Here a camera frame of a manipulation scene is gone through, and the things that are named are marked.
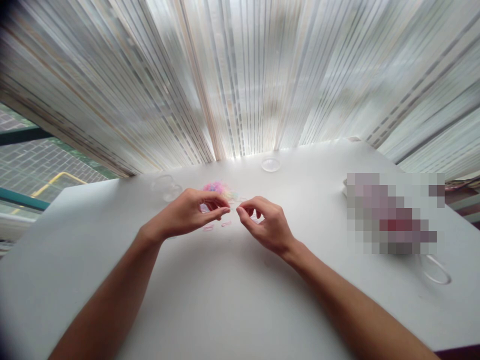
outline brick wall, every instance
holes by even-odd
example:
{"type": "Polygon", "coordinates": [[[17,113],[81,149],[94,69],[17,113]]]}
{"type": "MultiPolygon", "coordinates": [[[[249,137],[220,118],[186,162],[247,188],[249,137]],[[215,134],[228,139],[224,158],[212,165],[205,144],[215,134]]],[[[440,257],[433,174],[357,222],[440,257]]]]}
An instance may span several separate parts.
{"type": "MultiPolygon", "coordinates": [[[[0,110],[0,131],[22,127],[25,125],[0,110]]],[[[63,172],[86,183],[107,180],[105,176],[48,139],[0,147],[0,187],[2,188],[32,195],[63,172]]],[[[82,184],[80,181],[68,175],[61,175],[37,198],[50,203],[63,188],[80,184],[82,184]]]]}

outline green metal frame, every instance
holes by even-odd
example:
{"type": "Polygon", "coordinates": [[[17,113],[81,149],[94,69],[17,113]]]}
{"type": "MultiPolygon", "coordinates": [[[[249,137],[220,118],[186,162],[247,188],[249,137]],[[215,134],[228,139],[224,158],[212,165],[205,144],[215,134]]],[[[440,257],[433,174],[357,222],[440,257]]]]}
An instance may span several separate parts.
{"type": "Polygon", "coordinates": [[[22,127],[0,132],[0,146],[53,138],[53,135],[38,126],[22,127]]]}
{"type": "Polygon", "coordinates": [[[0,187],[0,200],[26,208],[45,211],[50,203],[0,187]]]}

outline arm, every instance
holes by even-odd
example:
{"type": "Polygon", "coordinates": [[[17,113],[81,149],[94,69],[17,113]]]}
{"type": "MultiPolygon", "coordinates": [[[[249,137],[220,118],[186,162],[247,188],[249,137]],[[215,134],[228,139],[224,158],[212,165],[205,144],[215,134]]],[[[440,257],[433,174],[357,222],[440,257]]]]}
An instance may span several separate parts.
{"type": "Polygon", "coordinates": [[[359,359],[437,359],[418,338],[376,302],[296,240],[280,206],[254,197],[237,208],[241,223],[264,247],[285,260],[310,285],[331,322],[359,359]],[[265,220],[256,224],[250,216],[265,220]]]}
{"type": "Polygon", "coordinates": [[[230,212],[216,192],[185,190],[142,226],[125,255],[78,313],[49,359],[112,359],[129,333],[165,239],[230,212]],[[202,213],[200,204],[210,209],[202,213]]]}

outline window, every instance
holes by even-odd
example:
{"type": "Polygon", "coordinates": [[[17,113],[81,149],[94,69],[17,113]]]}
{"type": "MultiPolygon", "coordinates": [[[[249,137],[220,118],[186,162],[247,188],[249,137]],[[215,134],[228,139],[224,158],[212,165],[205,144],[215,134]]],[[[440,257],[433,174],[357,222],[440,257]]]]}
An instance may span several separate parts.
{"type": "MultiPolygon", "coordinates": [[[[4,245],[17,240],[64,188],[118,178],[3,104],[0,136],[0,242],[4,245]],[[23,231],[11,232],[12,226],[23,231]]],[[[3,246],[0,257],[9,248],[3,246]]]]}

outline hand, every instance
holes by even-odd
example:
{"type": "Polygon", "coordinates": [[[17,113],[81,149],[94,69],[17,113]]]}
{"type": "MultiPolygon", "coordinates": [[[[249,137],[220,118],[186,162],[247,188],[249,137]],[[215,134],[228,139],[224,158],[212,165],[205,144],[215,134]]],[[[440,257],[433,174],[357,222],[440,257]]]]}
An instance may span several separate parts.
{"type": "Polygon", "coordinates": [[[230,212],[228,201],[215,191],[186,189],[165,209],[160,211],[140,229],[145,237],[163,242],[165,239],[188,234],[213,220],[221,220],[230,212]],[[202,213],[205,204],[210,212],[202,213]]]}
{"type": "Polygon", "coordinates": [[[297,240],[290,231],[283,209],[261,196],[244,201],[236,208],[243,226],[267,249],[282,256],[292,249],[297,240]],[[256,218],[265,218],[257,224],[251,219],[256,212],[256,218]]]}

